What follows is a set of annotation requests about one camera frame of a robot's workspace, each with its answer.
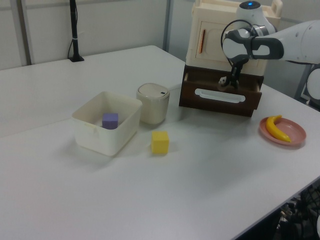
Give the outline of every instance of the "white container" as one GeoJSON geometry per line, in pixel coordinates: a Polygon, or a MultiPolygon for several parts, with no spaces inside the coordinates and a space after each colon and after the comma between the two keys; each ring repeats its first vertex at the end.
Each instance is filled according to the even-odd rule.
{"type": "Polygon", "coordinates": [[[75,141],[82,147],[113,156],[138,129],[142,102],[113,92],[101,92],[72,114],[75,141]],[[104,113],[118,113],[118,127],[102,127],[104,113]]]}
{"type": "Polygon", "coordinates": [[[146,83],[136,91],[142,102],[140,120],[147,124],[159,124],[167,115],[170,92],[164,86],[146,83]]]}

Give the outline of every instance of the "yellow cube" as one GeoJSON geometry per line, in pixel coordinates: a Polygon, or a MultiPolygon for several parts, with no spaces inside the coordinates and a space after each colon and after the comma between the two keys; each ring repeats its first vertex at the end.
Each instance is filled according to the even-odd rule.
{"type": "Polygon", "coordinates": [[[153,131],[151,150],[153,154],[167,154],[169,149],[169,136],[166,131],[153,131]]]}

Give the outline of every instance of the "black pole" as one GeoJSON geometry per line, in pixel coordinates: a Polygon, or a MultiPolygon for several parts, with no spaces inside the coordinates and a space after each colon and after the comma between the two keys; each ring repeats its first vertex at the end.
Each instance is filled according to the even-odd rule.
{"type": "Polygon", "coordinates": [[[73,57],[70,57],[69,59],[74,63],[84,61],[83,57],[79,55],[76,7],[76,0],[70,0],[73,57]]]}

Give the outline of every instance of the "purple cube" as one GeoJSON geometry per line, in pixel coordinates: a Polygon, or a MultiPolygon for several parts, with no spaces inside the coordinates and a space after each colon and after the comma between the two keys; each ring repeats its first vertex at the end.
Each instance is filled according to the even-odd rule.
{"type": "Polygon", "coordinates": [[[102,127],[105,129],[116,129],[118,127],[118,113],[104,113],[102,127]]]}

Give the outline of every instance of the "container lid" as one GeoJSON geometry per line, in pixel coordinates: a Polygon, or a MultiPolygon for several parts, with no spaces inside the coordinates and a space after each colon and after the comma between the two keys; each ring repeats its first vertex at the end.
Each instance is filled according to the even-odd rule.
{"type": "Polygon", "coordinates": [[[168,94],[169,90],[155,83],[146,83],[139,87],[138,92],[146,97],[162,98],[168,94]]]}

